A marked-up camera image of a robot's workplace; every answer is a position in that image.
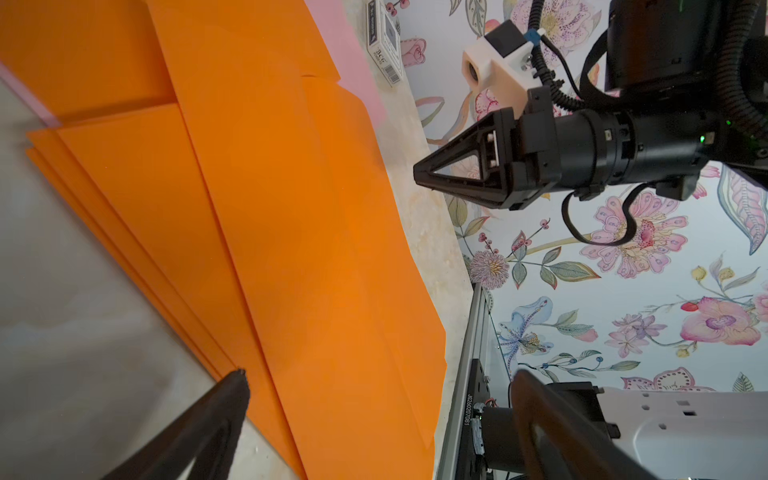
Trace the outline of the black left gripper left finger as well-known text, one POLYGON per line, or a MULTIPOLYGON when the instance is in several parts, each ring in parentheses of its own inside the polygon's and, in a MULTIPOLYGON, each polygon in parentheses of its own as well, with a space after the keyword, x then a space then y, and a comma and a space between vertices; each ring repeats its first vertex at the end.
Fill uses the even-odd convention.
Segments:
POLYGON ((234 370, 107 479, 226 479, 250 400, 246 372, 234 370))

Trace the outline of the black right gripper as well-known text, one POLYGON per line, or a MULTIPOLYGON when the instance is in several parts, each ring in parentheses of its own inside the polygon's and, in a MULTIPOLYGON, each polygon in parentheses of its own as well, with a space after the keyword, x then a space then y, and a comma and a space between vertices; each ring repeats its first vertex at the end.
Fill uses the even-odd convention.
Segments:
POLYGON ((683 201, 714 156, 714 114, 598 112, 556 117, 545 94, 527 112, 497 110, 413 166, 417 185, 490 209, 521 210, 568 191, 588 200, 604 188, 644 184, 683 201))

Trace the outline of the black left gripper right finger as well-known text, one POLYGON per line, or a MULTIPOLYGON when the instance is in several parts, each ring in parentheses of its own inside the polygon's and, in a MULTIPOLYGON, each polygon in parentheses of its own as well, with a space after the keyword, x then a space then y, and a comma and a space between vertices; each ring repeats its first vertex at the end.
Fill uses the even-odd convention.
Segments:
POLYGON ((515 374, 510 402, 528 478, 654 477, 531 373, 515 374))

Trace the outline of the large pink paper sheet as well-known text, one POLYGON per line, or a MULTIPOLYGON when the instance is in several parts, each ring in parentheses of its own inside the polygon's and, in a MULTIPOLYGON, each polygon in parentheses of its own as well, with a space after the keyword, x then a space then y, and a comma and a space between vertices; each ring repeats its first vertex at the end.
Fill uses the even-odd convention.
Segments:
POLYGON ((307 0, 305 5, 340 76, 338 84, 362 101, 378 128, 387 111, 365 47, 365 2, 307 0))

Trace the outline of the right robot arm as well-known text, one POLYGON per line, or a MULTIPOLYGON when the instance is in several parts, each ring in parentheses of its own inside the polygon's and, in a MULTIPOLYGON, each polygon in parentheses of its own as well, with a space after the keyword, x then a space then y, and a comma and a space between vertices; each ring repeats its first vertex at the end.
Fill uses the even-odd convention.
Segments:
POLYGON ((439 477, 765 478, 765 3, 505 11, 413 171, 475 287, 439 477))

